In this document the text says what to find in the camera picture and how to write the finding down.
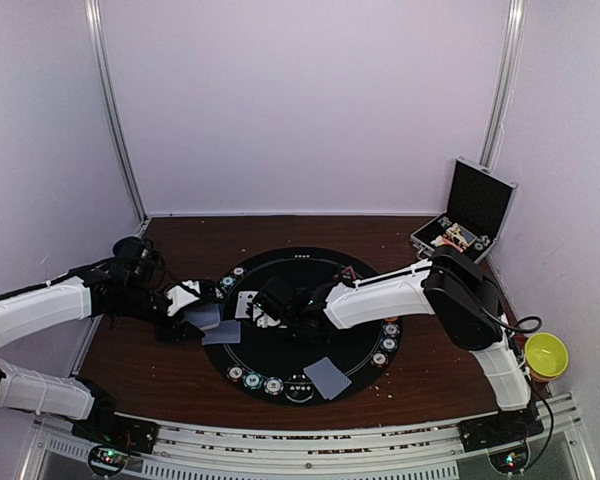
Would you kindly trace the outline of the green-white single poker chip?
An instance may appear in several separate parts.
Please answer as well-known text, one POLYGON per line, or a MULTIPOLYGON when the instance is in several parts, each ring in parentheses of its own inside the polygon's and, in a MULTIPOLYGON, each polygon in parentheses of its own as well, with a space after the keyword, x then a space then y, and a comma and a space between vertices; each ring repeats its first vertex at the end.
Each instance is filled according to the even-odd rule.
POLYGON ((221 278, 220 280, 220 285, 222 286, 223 289, 229 290, 231 289, 236 283, 236 278, 231 276, 231 275, 227 275, 221 278))

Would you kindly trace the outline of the red triangular button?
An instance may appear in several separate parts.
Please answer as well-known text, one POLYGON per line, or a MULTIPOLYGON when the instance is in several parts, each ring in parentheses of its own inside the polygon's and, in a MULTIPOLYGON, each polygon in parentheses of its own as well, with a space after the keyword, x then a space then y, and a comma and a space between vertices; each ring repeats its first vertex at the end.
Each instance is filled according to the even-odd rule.
POLYGON ((335 275, 335 278, 340 281, 355 281, 358 275, 353 266, 347 266, 335 275))

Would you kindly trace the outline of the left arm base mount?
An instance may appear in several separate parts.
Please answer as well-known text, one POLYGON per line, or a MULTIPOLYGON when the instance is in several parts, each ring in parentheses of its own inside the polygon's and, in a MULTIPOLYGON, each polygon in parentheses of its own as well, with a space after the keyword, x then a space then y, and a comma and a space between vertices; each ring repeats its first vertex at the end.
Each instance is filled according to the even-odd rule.
POLYGON ((159 433, 155 422, 119 415, 115 416, 112 426, 97 426, 88 420, 71 420, 70 423, 74 436, 126 453, 151 454, 159 433))

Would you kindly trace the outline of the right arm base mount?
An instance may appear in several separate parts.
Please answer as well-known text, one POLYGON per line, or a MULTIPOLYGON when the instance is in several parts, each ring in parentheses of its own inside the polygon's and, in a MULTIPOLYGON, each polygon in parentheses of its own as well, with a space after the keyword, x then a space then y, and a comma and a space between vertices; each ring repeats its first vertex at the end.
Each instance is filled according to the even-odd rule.
POLYGON ((458 430, 464 451, 473 452, 524 441, 543 433, 544 425, 533 414, 499 412, 461 421, 458 430))

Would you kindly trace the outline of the dealt playing card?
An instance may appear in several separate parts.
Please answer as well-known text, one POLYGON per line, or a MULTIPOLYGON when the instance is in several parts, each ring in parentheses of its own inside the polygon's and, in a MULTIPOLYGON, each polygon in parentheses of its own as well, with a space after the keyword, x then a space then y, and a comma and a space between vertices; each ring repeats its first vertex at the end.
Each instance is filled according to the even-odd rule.
POLYGON ((215 328, 207 330, 201 340, 203 346, 240 344, 242 324, 236 320, 221 321, 215 328))
POLYGON ((352 381, 328 357, 306 366, 303 373, 325 400, 334 400, 352 385, 352 381))

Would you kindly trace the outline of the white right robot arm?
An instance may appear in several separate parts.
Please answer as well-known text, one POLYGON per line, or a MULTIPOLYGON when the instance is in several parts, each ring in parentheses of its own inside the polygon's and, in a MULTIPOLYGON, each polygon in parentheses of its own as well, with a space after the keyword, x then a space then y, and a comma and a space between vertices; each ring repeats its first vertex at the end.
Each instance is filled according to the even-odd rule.
POLYGON ((313 289, 272 277, 253 307, 309 339, 377 320, 433 315, 454 345, 473 354, 492 387, 502 411, 492 423, 497 438, 513 441, 531 424, 531 388, 512 340, 521 329, 507 320, 495 281, 453 247, 438 247, 403 269, 313 289))

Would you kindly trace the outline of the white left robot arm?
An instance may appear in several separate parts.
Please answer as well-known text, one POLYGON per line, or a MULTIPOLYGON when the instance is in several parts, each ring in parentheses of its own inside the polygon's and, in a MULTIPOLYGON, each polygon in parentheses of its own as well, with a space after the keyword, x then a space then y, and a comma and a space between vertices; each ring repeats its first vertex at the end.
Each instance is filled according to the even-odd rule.
MULTIPOLYGON (((109 258, 0 295, 0 349, 51 327, 106 315, 154 325, 165 341, 185 338, 185 310, 216 299, 213 284, 181 280, 151 244, 120 240, 109 258)), ((82 421, 103 444, 124 433, 114 399, 92 382, 17 367, 0 359, 0 408, 82 421)))

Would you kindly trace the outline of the blue-backed playing card deck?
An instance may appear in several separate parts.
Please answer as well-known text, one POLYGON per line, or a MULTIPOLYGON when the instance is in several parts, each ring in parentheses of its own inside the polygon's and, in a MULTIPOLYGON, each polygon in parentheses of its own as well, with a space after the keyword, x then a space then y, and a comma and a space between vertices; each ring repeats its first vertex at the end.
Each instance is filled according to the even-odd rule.
POLYGON ((221 322, 222 313, 218 304, 207 304, 198 308, 188 308, 184 320, 202 332, 217 328, 221 322))

